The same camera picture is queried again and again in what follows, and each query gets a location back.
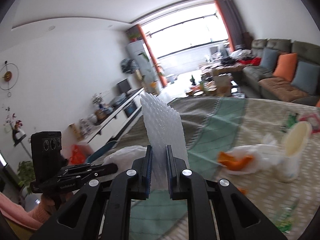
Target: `white wall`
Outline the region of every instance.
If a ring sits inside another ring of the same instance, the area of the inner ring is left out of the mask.
[[[320,45],[320,31],[301,0],[235,0],[255,39],[282,38]]]
[[[54,31],[0,53],[1,66],[7,60],[20,71],[12,96],[0,91],[0,105],[10,106],[22,120],[27,137],[35,131],[62,131],[63,151],[69,156],[75,139],[65,131],[68,125],[93,113],[94,93],[104,92],[108,102],[115,95],[112,88],[116,83],[129,76],[120,68],[120,61],[127,57],[128,39],[120,31]],[[129,78],[137,88],[134,76]],[[6,111],[1,108],[0,124],[5,118]],[[30,150],[27,138],[23,143]],[[14,170],[19,161],[29,159],[21,145],[13,147],[12,135],[4,129],[0,129],[0,150]]]

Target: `red cloth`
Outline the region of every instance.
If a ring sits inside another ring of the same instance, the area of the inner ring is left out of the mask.
[[[251,60],[238,60],[238,62],[240,62],[243,65],[248,65],[248,64],[252,64],[254,66],[259,66],[260,62],[261,62],[261,58],[260,57],[255,57],[254,59]]]

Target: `chair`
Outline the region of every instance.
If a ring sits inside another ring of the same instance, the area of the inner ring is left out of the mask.
[[[117,143],[118,141],[113,140],[110,142],[107,142],[104,146],[102,146],[99,150],[97,150],[95,153],[91,154],[86,160],[85,163],[92,163],[102,155],[104,155],[106,152],[111,150],[113,146]]]

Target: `computer monitor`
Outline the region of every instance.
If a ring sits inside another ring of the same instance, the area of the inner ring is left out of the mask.
[[[122,80],[121,82],[119,82],[117,84],[117,87],[118,87],[118,90],[119,90],[120,94],[125,93],[126,95],[128,95],[129,94],[128,91],[131,90],[131,86],[130,86],[130,84],[129,84],[127,79]]]
[[[220,53],[221,53],[221,56],[222,56],[222,58],[227,58],[227,57],[229,57],[229,54],[228,54],[228,52],[227,52],[227,49],[225,48],[225,47],[220,47],[219,48],[219,51],[220,51]]]
[[[219,46],[210,47],[209,50],[211,55],[216,54],[219,51]]]

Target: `orange cushion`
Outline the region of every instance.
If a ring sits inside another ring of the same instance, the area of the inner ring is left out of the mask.
[[[275,77],[281,77],[288,82],[291,82],[294,78],[298,63],[298,54],[291,53],[280,55],[278,59],[278,65],[273,75]]]

